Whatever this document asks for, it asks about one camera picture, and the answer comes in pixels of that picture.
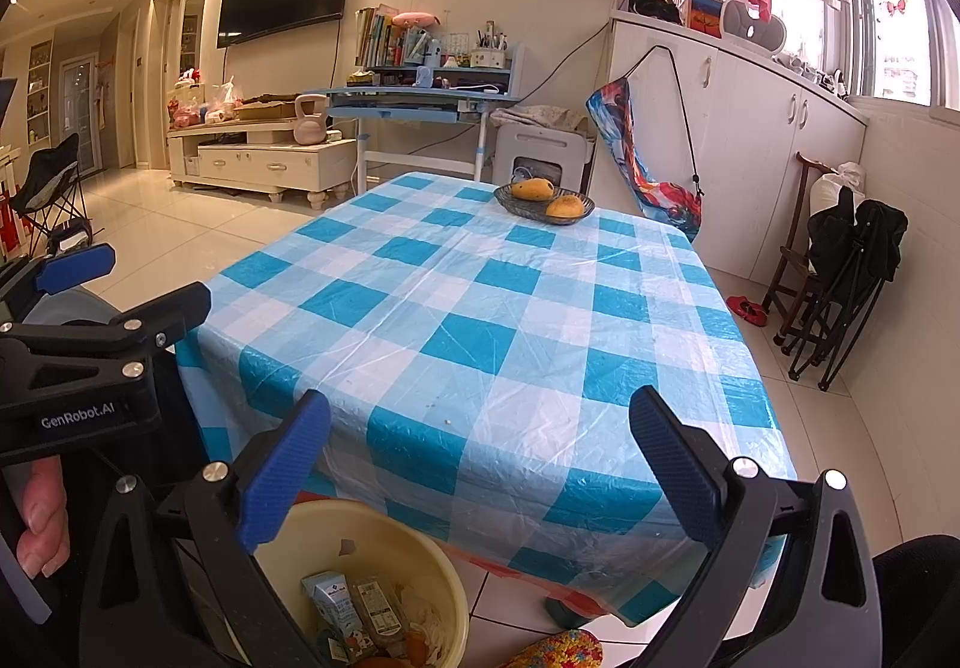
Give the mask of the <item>person's left hand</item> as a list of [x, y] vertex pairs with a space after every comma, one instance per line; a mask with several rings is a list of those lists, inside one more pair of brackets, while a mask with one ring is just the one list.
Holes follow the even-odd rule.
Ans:
[[16, 546], [21, 569], [28, 579], [53, 576], [70, 558], [67, 492], [59, 457], [29, 464], [18, 509], [26, 525]]

